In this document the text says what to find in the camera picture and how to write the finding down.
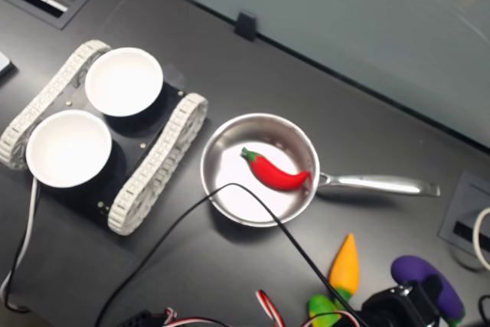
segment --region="toy carrot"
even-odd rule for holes
[[[278,191],[294,191],[302,186],[310,176],[309,172],[296,175],[288,174],[277,168],[268,159],[257,152],[242,149],[242,156],[248,161],[252,173],[262,184]]]
[[[354,235],[349,234],[345,238],[330,269],[328,281],[347,302],[358,290],[359,262]],[[339,301],[335,300],[335,305],[343,310]]]

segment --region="red chili pepper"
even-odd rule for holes
[[[310,176],[309,172],[300,172],[296,175],[288,174],[274,166],[261,154],[245,148],[242,149],[242,156],[248,161],[252,173],[262,184],[278,191],[298,189]]]

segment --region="white wall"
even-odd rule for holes
[[[490,0],[196,0],[490,146]]]

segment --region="dark gray table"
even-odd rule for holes
[[[479,318],[476,301],[490,289],[489,274],[461,268],[437,232],[462,170],[490,179],[487,155],[268,44],[240,39],[230,25],[182,0],[92,0],[63,31],[0,1],[1,48],[19,68],[0,86],[0,129],[91,38],[113,47],[142,47],[174,64],[190,81],[186,90],[210,100],[209,119],[131,237],[111,234],[43,198],[16,274],[16,300],[55,326],[92,325],[107,296],[167,226],[203,196],[199,158],[214,129],[243,113],[268,112],[305,130],[326,172],[407,175],[441,185],[438,199],[316,198],[288,225],[325,272],[344,236],[354,233],[361,263],[354,306],[394,284],[389,274],[394,258],[416,254],[453,282],[466,304],[467,322]],[[0,166],[1,275],[8,272],[25,226],[29,185],[26,174]],[[306,301],[323,290],[278,229],[238,227],[206,204],[120,295],[104,325],[166,306],[180,316],[269,325],[254,296],[259,288],[289,325],[305,319]]]

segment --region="black mechanical part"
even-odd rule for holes
[[[241,11],[235,23],[235,34],[242,38],[253,41],[257,35],[256,16],[248,11]]]
[[[359,316],[370,327],[437,327],[440,314],[435,301],[442,284],[434,276],[424,284],[411,281],[374,294],[363,303]],[[351,327],[351,321],[342,318],[334,327]]]
[[[174,321],[173,310],[171,310],[172,316],[168,314],[169,309],[162,314],[151,314],[148,310],[142,310],[133,317],[127,319],[123,323],[118,324],[116,327],[162,327],[167,322]]]
[[[73,188],[43,186],[53,199],[91,221],[107,227],[107,215],[119,190],[145,158],[154,141],[163,130],[174,108],[184,95],[168,83],[164,83],[157,100],[143,112],[134,116],[115,118],[104,116],[87,100],[84,88],[67,87],[48,108],[51,115],[61,110],[81,109],[107,122],[113,137],[113,150],[104,169],[95,178]]]

